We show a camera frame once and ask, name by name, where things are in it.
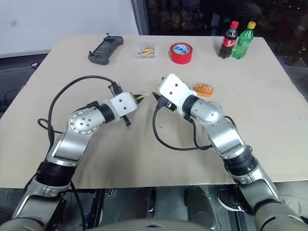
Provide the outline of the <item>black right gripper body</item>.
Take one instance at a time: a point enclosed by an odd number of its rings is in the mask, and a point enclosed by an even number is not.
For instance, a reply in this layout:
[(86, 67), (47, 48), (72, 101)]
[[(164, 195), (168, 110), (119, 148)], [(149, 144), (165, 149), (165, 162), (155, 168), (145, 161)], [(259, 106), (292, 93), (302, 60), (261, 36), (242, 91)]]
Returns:
[(155, 106), (155, 111), (159, 111), (160, 109), (162, 109), (163, 107), (166, 107), (167, 109), (169, 109), (170, 111), (174, 112), (177, 107), (175, 104), (173, 104), (171, 101), (169, 101), (166, 97), (160, 95), (162, 97), (160, 102), (156, 102), (156, 106)]

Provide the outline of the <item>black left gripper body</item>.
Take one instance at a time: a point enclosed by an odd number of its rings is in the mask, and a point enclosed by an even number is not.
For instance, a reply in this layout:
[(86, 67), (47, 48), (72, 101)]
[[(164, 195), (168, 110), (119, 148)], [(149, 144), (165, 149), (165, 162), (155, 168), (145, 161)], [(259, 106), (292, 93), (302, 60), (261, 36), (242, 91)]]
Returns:
[(112, 108), (115, 110), (115, 115), (124, 120), (126, 126), (131, 125), (128, 114), (138, 108), (136, 98), (131, 92), (124, 92), (117, 83), (112, 83), (109, 87), (112, 95), (114, 96), (110, 102)]

